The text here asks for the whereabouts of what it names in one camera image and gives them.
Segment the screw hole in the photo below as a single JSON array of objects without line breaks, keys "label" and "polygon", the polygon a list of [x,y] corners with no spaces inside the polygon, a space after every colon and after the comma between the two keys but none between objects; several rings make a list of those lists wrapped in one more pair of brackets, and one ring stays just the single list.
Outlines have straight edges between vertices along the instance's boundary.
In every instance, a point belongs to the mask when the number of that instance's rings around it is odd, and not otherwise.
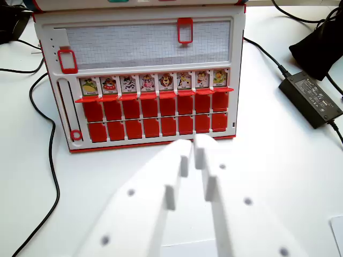
[{"label": "screw hole", "polygon": [[128,190],[128,196],[133,196],[135,191],[133,189]]},{"label": "screw hole", "polygon": [[252,205],[252,200],[249,197],[247,197],[247,198],[244,199],[244,203],[246,205]]},{"label": "screw hole", "polygon": [[280,254],[282,256],[288,256],[289,255],[288,250],[286,248],[281,248],[280,249]]},{"label": "screw hole", "polygon": [[102,245],[107,245],[109,243],[109,237],[108,236],[103,236],[101,238],[101,244]]}]

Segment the power adapter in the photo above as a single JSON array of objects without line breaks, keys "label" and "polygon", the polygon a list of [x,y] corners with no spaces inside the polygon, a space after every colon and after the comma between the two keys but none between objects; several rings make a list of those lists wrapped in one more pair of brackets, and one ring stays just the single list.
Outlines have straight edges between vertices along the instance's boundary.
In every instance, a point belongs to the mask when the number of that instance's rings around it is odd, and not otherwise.
[{"label": "power adapter", "polygon": [[331,124],[343,114],[306,72],[288,75],[279,88],[313,128]]}]

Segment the white desk surface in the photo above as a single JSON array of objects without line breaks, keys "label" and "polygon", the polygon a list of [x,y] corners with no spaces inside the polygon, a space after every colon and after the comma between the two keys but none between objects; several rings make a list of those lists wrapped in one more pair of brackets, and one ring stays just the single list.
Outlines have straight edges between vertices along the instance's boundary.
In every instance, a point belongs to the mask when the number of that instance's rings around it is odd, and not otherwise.
[{"label": "white desk surface", "polygon": [[[307,19],[326,17],[331,7],[285,7]],[[284,17],[274,7],[249,7],[245,36],[260,43],[290,73],[300,72],[288,47],[314,29]],[[33,22],[21,39],[36,42]],[[31,70],[41,55],[21,43],[0,46],[1,67]],[[343,59],[330,71],[343,85]],[[0,256],[11,256],[55,200],[48,162],[51,124],[31,106],[28,90],[43,73],[0,72]],[[343,148],[329,126],[312,129],[278,89],[281,73],[253,45],[244,43],[237,137],[227,147],[232,170],[242,172],[311,257],[338,257],[329,226],[343,215]],[[341,107],[327,79],[319,83]],[[53,156],[61,199],[49,221],[21,256],[71,256],[116,188],[163,146],[70,154],[48,80],[34,91],[37,106],[57,124]],[[337,119],[343,131],[343,117]],[[203,200],[200,172],[182,180],[177,211],[167,219],[163,245],[214,239],[210,205]]]}]

